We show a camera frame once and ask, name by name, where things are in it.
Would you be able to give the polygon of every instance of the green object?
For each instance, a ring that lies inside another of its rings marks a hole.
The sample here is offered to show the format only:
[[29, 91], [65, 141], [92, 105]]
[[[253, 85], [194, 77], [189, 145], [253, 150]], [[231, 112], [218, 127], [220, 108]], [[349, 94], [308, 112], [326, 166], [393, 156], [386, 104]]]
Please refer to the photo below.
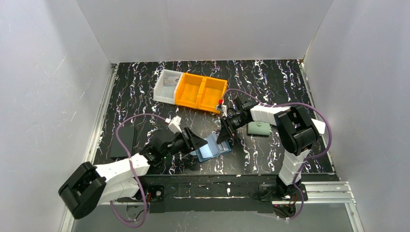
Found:
[[270, 124], [266, 122], [250, 122], [246, 126], [248, 135], [270, 135]]

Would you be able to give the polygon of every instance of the white bin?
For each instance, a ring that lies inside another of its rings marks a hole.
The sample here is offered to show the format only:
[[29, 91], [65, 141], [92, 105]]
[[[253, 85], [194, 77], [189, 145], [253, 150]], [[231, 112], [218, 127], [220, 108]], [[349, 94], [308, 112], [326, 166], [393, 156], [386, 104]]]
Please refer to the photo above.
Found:
[[[176, 89], [182, 79], [183, 72], [163, 69], [154, 87], [154, 101], [175, 105]], [[178, 83], [175, 86], [164, 86], [164, 78], [178, 76]]]

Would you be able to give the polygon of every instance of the orange bin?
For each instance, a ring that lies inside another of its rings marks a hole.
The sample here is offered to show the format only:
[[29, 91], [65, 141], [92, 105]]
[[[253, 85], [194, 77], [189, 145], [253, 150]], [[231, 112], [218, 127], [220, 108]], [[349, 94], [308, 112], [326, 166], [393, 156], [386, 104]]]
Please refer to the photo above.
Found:
[[220, 113], [215, 107], [226, 91], [228, 81], [212, 77], [204, 77], [202, 93], [198, 95], [198, 109]]
[[175, 94], [175, 104], [196, 109], [204, 76], [184, 73]]
[[177, 87], [175, 104], [194, 109], [220, 113], [215, 110], [228, 81], [217, 78], [184, 73]]

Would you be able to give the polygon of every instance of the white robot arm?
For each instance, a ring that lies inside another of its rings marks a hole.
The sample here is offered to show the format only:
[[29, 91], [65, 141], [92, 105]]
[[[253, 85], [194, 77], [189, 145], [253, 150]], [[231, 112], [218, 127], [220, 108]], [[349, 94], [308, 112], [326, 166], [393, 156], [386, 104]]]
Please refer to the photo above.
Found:
[[91, 213], [99, 204], [122, 197], [135, 197], [139, 187], [134, 179], [130, 162], [137, 176], [147, 174], [169, 155], [177, 152], [190, 153], [207, 144], [189, 128], [179, 127], [180, 117], [167, 120], [169, 131], [163, 131], [151, 139], [142, 151], [129, 159], [95, 165], [82, 163], [60, 187], [59, 195], [75, 219]]
[[[221, 121], [221, 132], [217, 143], [235, 136], [236, 129], [253, 121], [266, 122], [278, 128], [281, 144], [285, 148], [283, 166], [277, 178], [277, 195], [285, 196], [294, 193], [293, 180], [299, 182], [299, 172], [304, 159], [310, 152], [312, 144], [325, 131], [325, 123], [308, 116], [303, 106], [268, 107], [249, 101], [246, 96], [238, 96], [234, 100], [240, 113], [231, 117], [224, 115]], [[226, 112], [227, 107], [220, 103], [217, 109]]]

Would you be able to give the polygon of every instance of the white panel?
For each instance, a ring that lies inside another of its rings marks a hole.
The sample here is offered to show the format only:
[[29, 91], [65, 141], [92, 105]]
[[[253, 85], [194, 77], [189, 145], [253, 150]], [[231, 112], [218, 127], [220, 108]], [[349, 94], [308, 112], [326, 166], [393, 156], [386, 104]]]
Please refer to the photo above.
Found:
[[58, 231], [111, 65], [75, 1], [0, 6], [0, 231]]
[[337, 174], [365, 231], [410, 231], [410, 2], [335, 0], [307, 53]]
[[302, 59], [332, 0], [77, 0], [112, 63]]

